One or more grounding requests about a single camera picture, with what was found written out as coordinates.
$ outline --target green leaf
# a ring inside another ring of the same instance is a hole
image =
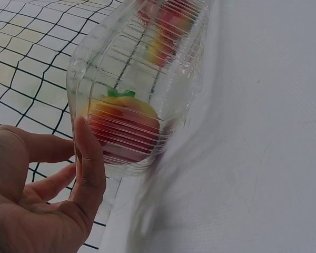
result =
[[[126,90],[125,92],[120,93],[116,89],[108,89],[107,95],[108,96],[113,96],[113,97],[120,97],[120,96],[135,97],[136,93],[134,91],[129,91],[129,90]]]

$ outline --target grid net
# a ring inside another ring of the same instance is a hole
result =
[[[65,87],[70,57],[82,38],[107,17],[117,0],[0,0],[0,125],[71,139]],[[26,182],[72,163],[30,164]],[[73,182],[50,202],[65,200]],[[115,194],[116,186],[110,189]],[[109,209],[101,205],[79,252],[97,252]]]

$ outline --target transparent plastic packaging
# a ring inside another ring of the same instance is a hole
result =
[[[201,87],[209,5],[125,0],[82,40],[67,71],[72,123],[84,116],[109,177],[145,172]]]

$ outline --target white surface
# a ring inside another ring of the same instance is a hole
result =
[[[213,12],[205,120],[118,200],[100,252],[316,252],[316,0],[221,0]]]

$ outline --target red and yellow fruit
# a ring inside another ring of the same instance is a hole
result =
[[[178,40],[192,28],[198,10],[186,0],[165,1],[159,10],[155,6],[147,3],[138,11],[138,16],[144,25],[148,25],[153,12],[157,12],[157,34],[147,48],[146,60],[156,66],[165,67],[176,54]]]
[[[155,110],[133,92],[109,92],[90,104],[88,123],[103,146],[106,163],[137,163],[157,145],[160,124]]]

